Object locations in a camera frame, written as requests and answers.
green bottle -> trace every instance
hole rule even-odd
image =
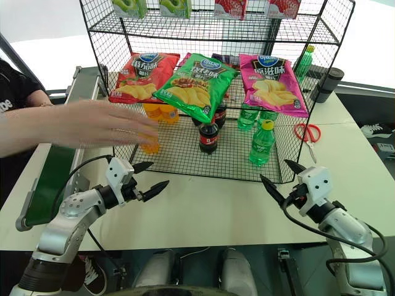
[[[314,46],[309,45],[302,56],[301,62],[295,70],[295,76],[299,83],[302,83],[303,79],[306,77],[307,72],[309,71],[310,66],[313,64],[313,52]]]
[[[241,109],[239,118],[237,119],[237,127],[242,131],[248,131],[254,126],[255,118],[259,114],[260,107],[251,107],[247,104],[242,104],[241,107],[252,109]]]
[[[252,148],[249,153],[249,161],[259,167],[267,163],[270,158],[270,151],[275,142],[273,128],[273,120],[264,120],[262,126],[252,137]]]
[[[257,127],[260,128],[262,126],[262,122],[265,119],[270,119],[270,120],[276,121],[277,117],[278,117],[278,113],[276,111],[262,110],[262,111],[260,111],[260,114],[259,114]]]

scissors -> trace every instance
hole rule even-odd
[[[317,137],[313,133],[313,130],[316,130],[316,134],[318,134]],[[314,163],[317,163],[317,158],[315,157],[314,154],[313,143],[316,143],[321,138],[320,128],[317,125],[306,125],[305,123],[300,123],[294,126],[294,133],[300,140],[303,140],[303,142],[305,142],[307,146],[309,146],[311,157],[313,158]]]

red scissors handle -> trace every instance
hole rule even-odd
[[[304,133],[304,137],[303,137],[304,142],[307,142],[308,140],[310,140],[313,143],[315,143],[321,138],[321,130],[317,125],[307,125],[307,127],[306,127],[305,123],[300,123],[294,127],[294,132],[300,140],[302,139],[302,136],[299,133],[300,128],[302,128],[302,134],[303,134],[304,130],[306,129],[306,132]],[[313,130],[317,131],[317,134],[318,134],[317,137],[315,137]]]

table surface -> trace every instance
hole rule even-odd
[[[341,201],[350,213],[384,235],[395,235],[395,182],[334,93],[326,103],[316,105],[310,122],[322,131],[315,153],[317,165],[328,167],[331,172],[330,199]],[[48,150],[49,144],[40,144],[36,149],[0,212],[0,250],[36,247],[44,225],[18,232],[15,220]],[[91,149],[86,151],[85,158],[111,152],[111,148]],[[306,145],[302,148],[300,163],[306,167],[314,164]],[[84,173],[92,185],[105,184],[105,169],[106,162],[98,161],[87,165]],[[155,172],[136,175],[142,191],[166,179],[170,184],[155,199],[113,208],[92,225],[92,231],[105,249],[323,241],[322,237],[288,221],[260,183]],[[278,189],[287,195],[294,184],[284,184]],[[290,212],[314,226],[295,208]],[[80,250],[98,248],[85,236]]]

human hand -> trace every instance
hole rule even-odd
[[[130,109],[81,100],[42,111],[41,142],[67,147],[105,147],[157,142],[157,123]]]

